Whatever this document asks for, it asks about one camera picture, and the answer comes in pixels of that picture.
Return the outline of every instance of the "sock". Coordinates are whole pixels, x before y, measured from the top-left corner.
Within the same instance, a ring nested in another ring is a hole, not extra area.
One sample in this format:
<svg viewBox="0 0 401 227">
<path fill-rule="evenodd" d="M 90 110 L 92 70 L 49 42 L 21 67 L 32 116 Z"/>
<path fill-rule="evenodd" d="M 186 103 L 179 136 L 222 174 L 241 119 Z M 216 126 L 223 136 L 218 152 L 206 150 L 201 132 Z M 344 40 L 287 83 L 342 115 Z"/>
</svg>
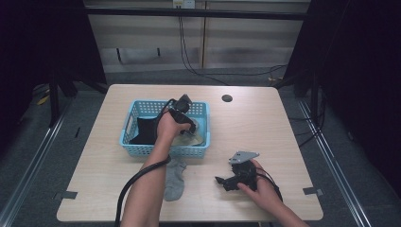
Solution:
<svg viewBox="0 0 401 227">
<path fill-rule="evenodd" d="M 183 171 L 186 162 L 171 159 L 167 164 L 165 201 L 176 201 L 183 194 Z"/>
</svg>

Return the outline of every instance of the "table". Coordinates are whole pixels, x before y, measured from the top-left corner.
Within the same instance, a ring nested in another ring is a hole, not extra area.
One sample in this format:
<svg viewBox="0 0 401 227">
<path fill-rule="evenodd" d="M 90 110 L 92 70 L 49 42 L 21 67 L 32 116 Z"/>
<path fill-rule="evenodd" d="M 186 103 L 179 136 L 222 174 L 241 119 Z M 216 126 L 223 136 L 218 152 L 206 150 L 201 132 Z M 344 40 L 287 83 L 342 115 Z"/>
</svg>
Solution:
<svg viewBox="0 0 401 227">
<path fill-rule="evenodd" d="M 203 159 L 184 159 L 185 189 L 178 201 L 164 201 L 160 221 L 270 221 L 241 191 L 226 192 L 215 176 L 234 174 L 228 159 L 236 151 L 255 151 L 256 160 L 280 186 L 285 204 L 306 220 L 323 217 L 303 157 L 277 90 L 267 87 L 123 85 L 109 89 L 67 191 L 74 200 L 61 202 L 60 221 L 113 221 L 117 198 L 126 181 L 146 158 L 130 157 L 119 145 L 131 102 L 179 98 L 210 105 L 211 145 Z M 223 95 L 233 101 L 224 102 Z"/>
</svg>

